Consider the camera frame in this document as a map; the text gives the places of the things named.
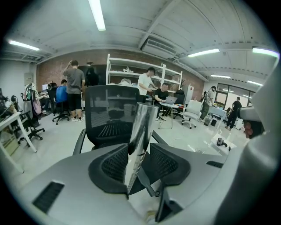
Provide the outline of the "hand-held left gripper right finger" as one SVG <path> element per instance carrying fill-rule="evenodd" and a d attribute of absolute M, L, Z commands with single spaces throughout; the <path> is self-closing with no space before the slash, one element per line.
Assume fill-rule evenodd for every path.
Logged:
<path fill-rule="evenodd" d="M 150 166 L 161 182 L 155 222 L 158 225 L 216 225 L 218 207 L 214 200 L 203 199 L 203 195 L 226 160 L 226 156 L 152 143 Z"/>

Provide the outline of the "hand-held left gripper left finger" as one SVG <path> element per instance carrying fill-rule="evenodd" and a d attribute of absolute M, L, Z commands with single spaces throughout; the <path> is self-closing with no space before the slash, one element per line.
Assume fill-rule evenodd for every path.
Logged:
<path fill-rule="evenodd" d="M 124 184 L 128 146 L 107 146 L 60 160 L 22 190 L 43 225 L 144 225 Z"/>

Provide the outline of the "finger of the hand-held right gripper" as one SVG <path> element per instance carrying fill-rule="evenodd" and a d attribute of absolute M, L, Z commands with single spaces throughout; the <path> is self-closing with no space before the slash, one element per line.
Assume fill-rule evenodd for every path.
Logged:
<path fill-rule="evenodd" d="M 265 131 L 281 132 L 281 60 L 254 94 L 252 103 Z"/>
<path fill-rule="evenodd" d="M 229 155 L 214 184 L 219 197 L 212 225 L 235 225 L 259 204 L 281 163 L 281 134 L 266 132 L 252 139 L 240 157 Z"/>

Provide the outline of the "silver metal vacuum tube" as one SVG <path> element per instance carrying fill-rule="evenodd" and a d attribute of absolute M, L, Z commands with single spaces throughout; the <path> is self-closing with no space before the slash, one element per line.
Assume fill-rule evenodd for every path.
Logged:
<path fill-rule="evenodd" d="M 156 119 L 158 108 L 146 103 L 137 103 L 133 129 L 128 144 L 128 164 L 125 173 L 125 185 L 130 194 L 136 179 L 144 186 L 150 196 L 155 191 L 150 185 L 142 163 L 152 136 L 152 125 Z"/>

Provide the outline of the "white low bench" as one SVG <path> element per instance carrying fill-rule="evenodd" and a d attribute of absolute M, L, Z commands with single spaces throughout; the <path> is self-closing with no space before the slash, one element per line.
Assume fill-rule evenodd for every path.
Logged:
<path fill-rule="evenodd" d="M 211 147 L 213 147 L 219 154 L 223 155 L 223 156 L 227 156 L 229 154 L 229 150 L 228 147 L 224 147 L 224 146 L 217 146 L 217 139 L 218 138 L 222 138 L 229 146 L 231 146 L 232 149 L 236 148 L 237 146 L 235 144 L 233 144 L 232 142 L 226 140 L 224 137 L 222 137 L 221 135 L 215 135 L 212 139 L 211 139 Z"/>

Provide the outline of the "white work table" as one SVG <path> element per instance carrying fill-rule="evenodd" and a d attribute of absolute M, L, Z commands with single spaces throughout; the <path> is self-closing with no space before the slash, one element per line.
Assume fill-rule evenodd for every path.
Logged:
<path fill-rule="evenodd" d="M 212 107 L 209 108 L 209 113 L 220 117 L 220 121 L 218 122 L 218 125 L 216 127 L 217 129 L 219 129 L 220 126 L 221 126 L 221 123 L 223 122 L 223 120 L 226 117 L 227 112 L 223 109 L 212 106 Z"/>

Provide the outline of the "white office chair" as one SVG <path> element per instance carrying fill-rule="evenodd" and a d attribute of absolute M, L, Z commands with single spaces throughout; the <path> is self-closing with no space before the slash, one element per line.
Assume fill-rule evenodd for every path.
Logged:
<path fill-rule="evenodd" d="M 195 101 L 195 100 L 190 100 L 189 104 L 187 107 L 183 109 L 183 119 L 181 124 L 189 124 L 189 129 L 192 129 L 193 127 L 196 128 L 197 126 L 197 121 L 199 120 L 201 116 L 201 107 L 202 103 Z"/>

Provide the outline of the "white cabinet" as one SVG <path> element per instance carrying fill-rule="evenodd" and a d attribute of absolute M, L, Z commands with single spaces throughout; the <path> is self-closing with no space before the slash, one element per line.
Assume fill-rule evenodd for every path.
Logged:
<path fill-rule="evenodd" d="M 185 104 L 189 104 L 189 101 L 192 99 L 192 95 L 193 95 L 193 92 L 194 92 L 194 87 L 191 86 L 191 85 L 184 85 L 182 87 L 182 90 L 184 92 L 184 103 Z"/>

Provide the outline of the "round blue folding table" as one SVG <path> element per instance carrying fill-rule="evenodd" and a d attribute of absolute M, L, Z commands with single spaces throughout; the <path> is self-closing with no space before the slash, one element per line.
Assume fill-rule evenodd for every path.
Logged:
<path fill-rule="evenodd" d="M 175 104 L 167 104 L 167 103 L 164 103 L 164 102 L 160 102 L 160 105 L 162 106 L 161 108 L 161 112 L 159 113 L 159 125 L 158 125 L 158 129 L 160 130 L 162 125 L 164 124 L 165 120 L 164 120 L 164 117 L 162 116 L 162 113 L 163 113 L 163 110 L 164 108 L 163 107 L 166 107 L 166 115 L 170 117 L 170 121 L 171 121 L 171 126 L 170 128 L 173 128 L 173 111 L 174 109 L 177 109 L 179 108 L 179 106 L 175 105 Z"/>

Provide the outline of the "black mesh office chair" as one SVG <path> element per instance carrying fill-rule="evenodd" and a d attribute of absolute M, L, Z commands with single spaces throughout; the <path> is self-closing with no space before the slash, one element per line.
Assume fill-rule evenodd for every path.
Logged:
<path fill-rule="evenodd" d="M 129 144 L 139 90 L 123 85 L 97 85 L 85 90 L 85 124 L 74 148 L 81 153 L 85 138 L 98 149 L 116 144 Z"/>

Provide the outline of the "pink bag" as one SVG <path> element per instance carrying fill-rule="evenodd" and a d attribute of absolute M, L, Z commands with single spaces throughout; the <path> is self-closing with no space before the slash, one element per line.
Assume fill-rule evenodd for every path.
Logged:
<path fill-rule="evenodd" d="M 33 104 L 33 108 L 34 108 L 34 111 L 37 115 L 40 115 L 41 114 L 41 103 L 40 103 L 40 100 L 39 98 L 36 98 L 35 96 L 32 97 L 32 104 Z"/>

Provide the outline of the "white desk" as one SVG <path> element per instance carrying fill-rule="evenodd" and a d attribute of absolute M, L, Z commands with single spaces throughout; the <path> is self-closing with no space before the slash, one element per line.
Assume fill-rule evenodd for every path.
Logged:
<path fill-rule="evenodd" d="M 22 131 L 23 136 L 25 137 L 27 143 L 29 144 L 30 148 L 33 150 L 34 153 L 37 153 L 36 148 L 32 144 L 30 138 L 28 137 L 27 132 L 24 129 L 23 123 L 20 119 L 20 112 L 16 112 L 13 115 L 9 116 L 7 119 L 4 121 L 0 122 L 0 131 L 2 131 L 5 127 L 9 126 L 12 122 L 17 121 L 18 125 Z M 14 162 L 12 157 L 8 154 L 8 152 L 5 150 L 1 140 L 0 140 L 0 150 L 4 153 L 5 157 L 10 161 L 10 163 L 20 172 L 24 173 L 24 170 L 22 169 L 21 166 L 19 166 L 17 163 Z"/>

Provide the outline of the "colourful backpack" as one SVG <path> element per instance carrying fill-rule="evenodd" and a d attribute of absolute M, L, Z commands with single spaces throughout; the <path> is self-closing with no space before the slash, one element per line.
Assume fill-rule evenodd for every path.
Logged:
<path fill-rule="evenodd" d="M 25 86 L 24 92 L 21 93 L 21 98 L 24 102 L 37 100 L 38 96 L 38 91 L 34 83 L 27 84 Z"/>

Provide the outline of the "ceiling air conditioner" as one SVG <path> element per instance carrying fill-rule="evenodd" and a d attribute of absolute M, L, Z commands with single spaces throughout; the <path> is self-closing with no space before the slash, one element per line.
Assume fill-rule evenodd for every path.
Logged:
<path fill-rule="evenodd" d="M 145 53 L 152 54 L 163 59 L 174 58 L 177 54 L 177 51 L 169 45 L 152 38 L 147 38 L 145 43 L 142 45 L 141 50 Z"/>

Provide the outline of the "white storage shelf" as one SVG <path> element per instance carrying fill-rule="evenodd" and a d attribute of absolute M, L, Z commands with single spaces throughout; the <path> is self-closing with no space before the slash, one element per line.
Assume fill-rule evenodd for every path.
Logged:
<path fill-rule="evenodd" d="M 151 76 L 154 86 L 161 88 L 166 83 L 168 95 L 173 95 L 181 88 L 183 72 L 171 70 L 163 63 L 154 65 L 137 60 L 114 58 L 110 54 L 107 56 L 105 84 L 138 88 L 139 77 L 150 67 L 155 69 L 154 75 Z"/>

